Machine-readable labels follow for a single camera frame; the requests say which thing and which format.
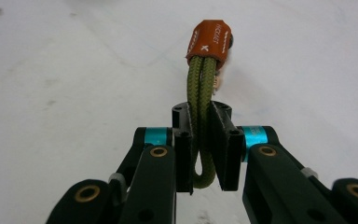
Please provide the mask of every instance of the olive green cord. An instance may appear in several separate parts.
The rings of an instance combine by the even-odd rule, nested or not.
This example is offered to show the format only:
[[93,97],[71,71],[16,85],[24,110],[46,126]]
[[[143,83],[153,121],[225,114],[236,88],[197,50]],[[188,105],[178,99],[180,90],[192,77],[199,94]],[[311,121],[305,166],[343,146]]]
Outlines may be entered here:
[[[190,61],[187,76],[187,100],[190,105],[191,125],[193,127],[193,185],[196,189],[204,189],[213,183],[215,169],[211,152],[207,148],[209,107],[213,93],[216,59],[194,56]],[[202,173],[195,169],[200,152]]]

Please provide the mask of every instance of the green rope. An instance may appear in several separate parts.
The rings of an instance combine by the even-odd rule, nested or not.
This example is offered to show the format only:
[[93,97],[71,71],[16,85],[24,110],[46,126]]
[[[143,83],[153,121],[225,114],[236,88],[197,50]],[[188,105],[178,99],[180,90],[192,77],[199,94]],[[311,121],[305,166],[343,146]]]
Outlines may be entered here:
[[[209,107],[213,92],[216,60],[194,56],[190,61],[187,76],[187,100],[190,105],[190,117],[193,127],[193,185],[196,189],[204,189],[213,183],[215,169],[211,152],[207,148]],[[200,152],[202,173],[195,169]]]

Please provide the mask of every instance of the white surface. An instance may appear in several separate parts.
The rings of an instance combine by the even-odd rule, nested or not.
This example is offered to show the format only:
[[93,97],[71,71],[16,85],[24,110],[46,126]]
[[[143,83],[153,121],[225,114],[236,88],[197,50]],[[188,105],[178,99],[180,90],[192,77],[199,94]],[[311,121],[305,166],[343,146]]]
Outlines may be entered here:
[[[274,127],[328,188],[358,178],[358,1],[0,8],[0,223],[44,223],[76,182],[107,180],[137,127],[171,126],[172,106],[186,100],[187,44],[204,19],[223,19],[235,37],[213,98],[233,107],[234,123]],[[239,192],[215,181],[179,194],[177,223],[248,223],[241,171]]]

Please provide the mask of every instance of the orange tag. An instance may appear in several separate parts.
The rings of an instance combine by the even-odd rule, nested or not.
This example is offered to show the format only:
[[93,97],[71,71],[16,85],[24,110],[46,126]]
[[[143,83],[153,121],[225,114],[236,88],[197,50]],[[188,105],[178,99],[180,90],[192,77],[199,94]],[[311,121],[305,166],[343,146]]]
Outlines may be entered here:
[[223,21],[202,21],[193,31],[188,45],[187,63],[198,55],[212,57],[217,60],[216,70],[226,61],[231,38],[231,29]]

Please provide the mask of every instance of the teal spacer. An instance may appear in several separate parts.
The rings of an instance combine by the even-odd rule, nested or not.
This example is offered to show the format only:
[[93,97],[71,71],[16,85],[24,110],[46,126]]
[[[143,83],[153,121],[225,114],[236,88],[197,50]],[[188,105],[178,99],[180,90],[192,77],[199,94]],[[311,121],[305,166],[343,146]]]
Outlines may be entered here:
[[262,126],[242,126],[242,129],[245,134],[243,145],[246,147],[246,156],[243,161],[247,162],[250,148],[256,144],[268,143],[269,139]]
[[167,145],[167,128],[146,128],[145,145]]

